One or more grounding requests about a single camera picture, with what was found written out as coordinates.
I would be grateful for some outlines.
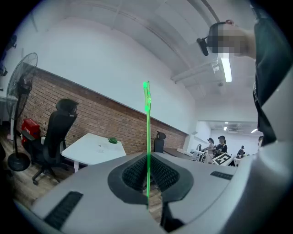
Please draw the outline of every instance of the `fluorescent light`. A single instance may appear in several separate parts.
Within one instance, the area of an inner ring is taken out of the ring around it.
[[[223,68],[224,68],[226,82],[227,83],[232,82],[232,74],[231,74],[229,55],[224,54],[223,58],[221,58],[221,60],[222,60]]]

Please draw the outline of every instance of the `bright green marker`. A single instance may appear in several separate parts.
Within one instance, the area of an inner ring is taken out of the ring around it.
[[[146,177],[146,195],[150,197],[151,183],[151,89],[150,82],[143,82],[143,91],[145,93],[145,111],[146,111],[146,135],[147,135],[147,177]]]

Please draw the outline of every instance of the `person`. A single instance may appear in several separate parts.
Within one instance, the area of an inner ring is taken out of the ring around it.
[[[243,158],[243,156],[245,155],[245,152],[244,152],[244,145],[242,145],[241,146],[241,149],[238,151],[238,153],[237,153],[237,156],[236,156],[236,158],[237,159],[241,159],[241,158]]]
[[[211,25],[207,46],[213,53],[231,53],[255,60],[253,87],[258,112],[258,130],[263,132],[262,146],[276,140],[274,131],[261,107],[277,89],[293,64],[292,49],[277,24],[253,1],[256,16],[253,31],[238,27],[232,20]]]
[[[258,138],[258,149],[260,149],[260,147],[261,147],[261,144],[262,144],[262,139],[263,139],[264,137],[263,136],[260,136],[259,138]]]
[[[210,143],[209,146],[204,148],[204,150],[207,150],[205,163],[212,164],[212,158],[214,156],[214,154],[212,152],[214,149],[214,140],[212,138],[209,138],[208,142]]]
[[[228,150],[228,147],[226,145],[226,139],[224,136],[218,137],[220,144],[216,146],[216,153],[214,158],[220,156],[223,153],[226,153]]]

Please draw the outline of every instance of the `fan base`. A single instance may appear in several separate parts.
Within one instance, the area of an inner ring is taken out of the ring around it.
[[[18,153],[17,155],[16,153],[12,153],[11,155],[9,155],[7,162],[11,170],[23,171],[28,168],[30,164],[30,159],[24,153]]]

